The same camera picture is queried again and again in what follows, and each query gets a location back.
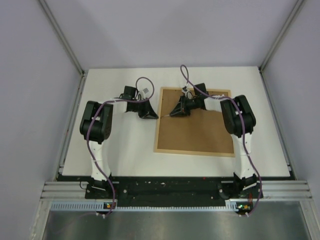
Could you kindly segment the light wooden picture frame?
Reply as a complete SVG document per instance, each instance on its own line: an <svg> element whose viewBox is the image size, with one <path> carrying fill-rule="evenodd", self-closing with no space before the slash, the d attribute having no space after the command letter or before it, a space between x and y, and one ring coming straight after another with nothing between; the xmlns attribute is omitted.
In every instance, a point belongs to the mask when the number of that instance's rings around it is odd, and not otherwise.
<svg viewBox="0 0 320 240"><path fill-rule="evenodd" d="M154 152L233 158L233 140L221 112L198 108L189 116L162 117L174 109L182 95L179 87L160 89Z"/></svg>

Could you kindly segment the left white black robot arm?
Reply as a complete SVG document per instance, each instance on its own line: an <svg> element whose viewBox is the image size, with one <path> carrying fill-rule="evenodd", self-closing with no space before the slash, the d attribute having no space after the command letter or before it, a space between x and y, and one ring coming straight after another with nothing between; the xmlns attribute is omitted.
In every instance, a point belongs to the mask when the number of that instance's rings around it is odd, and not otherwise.
<svg viewBox="0 0 320 240"><path fill-rule="evenodd" d="M114 118L120 114L133 112L141 119L158 119L153 110L150 98L155 93L155 87L138 89L137 86L124 87L123 93L103 103L89 100L84 108L79 132L86 141L91 158L91 181L89 185L96 187L96 192L102 198L109 198L115 193L112 183L112 171L108 157L104 153L108 139L112 134Z"/></svg>

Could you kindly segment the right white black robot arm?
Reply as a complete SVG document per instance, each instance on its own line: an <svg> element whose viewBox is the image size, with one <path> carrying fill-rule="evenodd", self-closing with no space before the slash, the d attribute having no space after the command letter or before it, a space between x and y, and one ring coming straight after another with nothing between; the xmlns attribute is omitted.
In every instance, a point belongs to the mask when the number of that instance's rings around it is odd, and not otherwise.
<svg viewBox="0 0 320 240"><path fill-rule="evenodd" d="M235 163L232 187L228 189L219 186L219 195L223 199L245 198L258 185L257 181L261 180L251 158L251 140L257 123L251 106L245 95L235 98L209 95L204 83L194 85L193 90L194 94L187 87L182 88L183 95L169 116L187 117L195 109L222 113L225 129L232 138Z"/></svg>

